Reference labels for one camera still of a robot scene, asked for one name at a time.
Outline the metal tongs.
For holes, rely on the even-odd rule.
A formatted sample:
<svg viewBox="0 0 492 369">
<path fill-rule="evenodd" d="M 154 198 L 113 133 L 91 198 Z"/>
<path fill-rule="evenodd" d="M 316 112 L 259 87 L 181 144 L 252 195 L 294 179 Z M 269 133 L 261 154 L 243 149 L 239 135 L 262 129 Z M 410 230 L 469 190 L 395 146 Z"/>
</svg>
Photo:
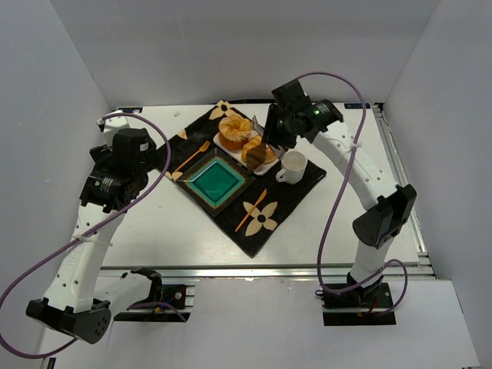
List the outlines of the metal tongs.
<svg viewBox="0 0 492 369">
<path fill-rule="evenodd" d="M 252 124 L 253 124 L 253 129 L 261 136 L 264 136 L 264 128 L 258 123 L 258 119 L 256 115 L 252 117 Z M 277 147 L 270 143 L 268 143 L 268 146 L 275 153 L 278 160 L 281 160 L 284 157 L 286 151 L 283 147 L 281 146 Z"/>
</svg>

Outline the brown chocolate croissant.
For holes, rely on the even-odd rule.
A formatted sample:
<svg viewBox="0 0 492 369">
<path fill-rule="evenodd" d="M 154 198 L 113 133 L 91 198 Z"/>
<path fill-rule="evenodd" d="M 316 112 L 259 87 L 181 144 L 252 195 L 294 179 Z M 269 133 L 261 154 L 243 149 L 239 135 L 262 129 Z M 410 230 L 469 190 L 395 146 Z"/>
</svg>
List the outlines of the brown chocolate croissant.
<svg viewBox="0 0 492 369">
<path fill-rule="evenodd" d="M 266 159 L 266 144 L 262 141 L 259 145 L 248 150 L 246 154 L 247 169 L 254 172 Z"/>
</svg>

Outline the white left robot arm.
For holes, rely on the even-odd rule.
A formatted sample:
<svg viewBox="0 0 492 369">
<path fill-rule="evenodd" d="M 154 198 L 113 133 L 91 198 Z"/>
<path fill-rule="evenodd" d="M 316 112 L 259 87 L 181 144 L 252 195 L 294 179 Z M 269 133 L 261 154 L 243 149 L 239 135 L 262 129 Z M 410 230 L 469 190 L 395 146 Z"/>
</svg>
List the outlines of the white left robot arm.
<svg viewBox="0 0 492 369">
<path fill-rule="evenodd" d="M 106 290 L 95 289 L 111 240 L 125 208 L 148 184 L 157 147 L 144 128 L 123 128 L 111 145 L 90 150 L 94 167 L 82 189 L 72 238 L 77 241 L 61 263 L 43 298 L 26 314 L 54 331 L 89 344 L 100 341 L 111 318 L 133 304 L 162 298 L 161 275 L 150 268 L 125 272 Z"/>
</svg>

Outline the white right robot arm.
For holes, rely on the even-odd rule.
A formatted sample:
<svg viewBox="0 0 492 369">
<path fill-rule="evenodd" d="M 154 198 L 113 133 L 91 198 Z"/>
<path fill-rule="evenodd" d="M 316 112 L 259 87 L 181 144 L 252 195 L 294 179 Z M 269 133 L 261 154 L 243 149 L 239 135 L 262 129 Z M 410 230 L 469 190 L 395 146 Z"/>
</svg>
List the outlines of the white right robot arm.
<svg viewBox="0 0 492 369">
<path fill-rule="evenodd" d="M 321 285 L 326 294 L 362 301 L 381 284 L 387 250 L 407 223 L 417 192 L 383 173 L 331 101 L 313 102 L 297 79 L 274 89 L 272 95 L 275 104 L 264 127 L 266 142 L 291 151 L 299 138 L 307 139 L 344 176 L 341 186 L 351 186 L 364 209 L 352 223 L 358 246 L 346 286 Z"/>
</svg>

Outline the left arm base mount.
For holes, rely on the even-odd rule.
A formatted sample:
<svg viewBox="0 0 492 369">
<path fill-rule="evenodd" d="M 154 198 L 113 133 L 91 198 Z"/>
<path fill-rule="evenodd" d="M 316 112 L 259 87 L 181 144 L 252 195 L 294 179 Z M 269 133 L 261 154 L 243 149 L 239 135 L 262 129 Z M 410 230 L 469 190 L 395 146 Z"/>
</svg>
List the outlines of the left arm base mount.
<svg viewBox="0 0 492 369">
<path fill-rule="evenodd" d="M 119 314 L 114 314 L 114 321 L 125 322 L 186 322 L 191 315 L 191 285 L 164 284 L 162 276 L 150 268 L 139 268 L 125 272 L 122 280 L 130 277 L 144 278 L 149 283 L 137 292 L 142 299 L 131 301 Z"/>
</svg>

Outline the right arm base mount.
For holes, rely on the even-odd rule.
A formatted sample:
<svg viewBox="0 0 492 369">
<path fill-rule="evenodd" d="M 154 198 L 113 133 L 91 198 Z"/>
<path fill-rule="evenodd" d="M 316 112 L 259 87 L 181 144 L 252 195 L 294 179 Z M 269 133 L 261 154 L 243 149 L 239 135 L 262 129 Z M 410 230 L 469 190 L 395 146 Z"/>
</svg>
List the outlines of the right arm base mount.
<svg viewBox="0 0 492 369">
<path fill-rule="evenodd" d="M 322 315 L 325 327 L 393 326 L 397 324 L 395 313 L 387 312 L 393 307 L 388 283 L 369 293 L 361 303 L 353 294 L 335 295 L 318 289 L 315 292 L 322 301 Z"/>
</svg>

